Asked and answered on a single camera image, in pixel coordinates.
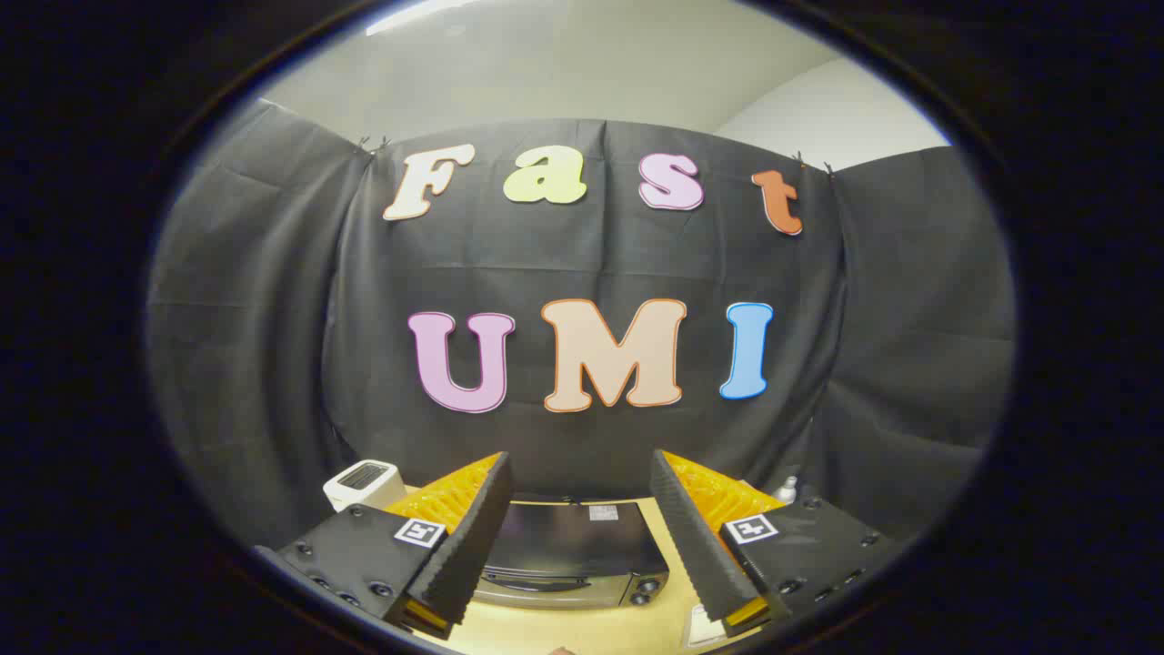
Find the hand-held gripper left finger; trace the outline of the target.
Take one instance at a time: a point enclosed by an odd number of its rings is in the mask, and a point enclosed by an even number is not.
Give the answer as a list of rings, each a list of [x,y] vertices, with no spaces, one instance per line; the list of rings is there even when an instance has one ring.
[[[463,621],[513,494],[492,453],[392,503],[350,503],[256,555],[363,622],[447,639]]]

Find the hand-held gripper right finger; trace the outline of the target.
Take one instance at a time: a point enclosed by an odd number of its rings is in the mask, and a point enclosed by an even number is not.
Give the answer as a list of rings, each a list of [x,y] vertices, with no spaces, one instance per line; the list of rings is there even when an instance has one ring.
[[[656,450],[651,493],[707,615],[728,635],[831,606],[901,551],[818,494],[780,500]]]

